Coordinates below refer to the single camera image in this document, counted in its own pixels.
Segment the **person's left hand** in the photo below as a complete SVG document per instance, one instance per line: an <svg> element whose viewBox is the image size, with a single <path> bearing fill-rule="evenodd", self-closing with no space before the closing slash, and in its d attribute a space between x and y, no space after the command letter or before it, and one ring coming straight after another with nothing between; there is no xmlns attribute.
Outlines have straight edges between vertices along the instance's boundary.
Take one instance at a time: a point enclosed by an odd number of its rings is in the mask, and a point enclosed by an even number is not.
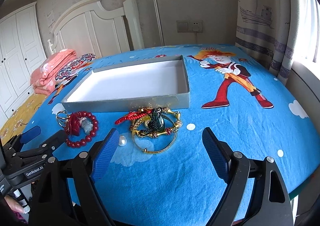
<svg viewBox="0 0 320 226"><path fill-rule="evenodd" d="M4 199L13 212L24 214L24 208L15 199L9 195L6 195Z"/></svg>

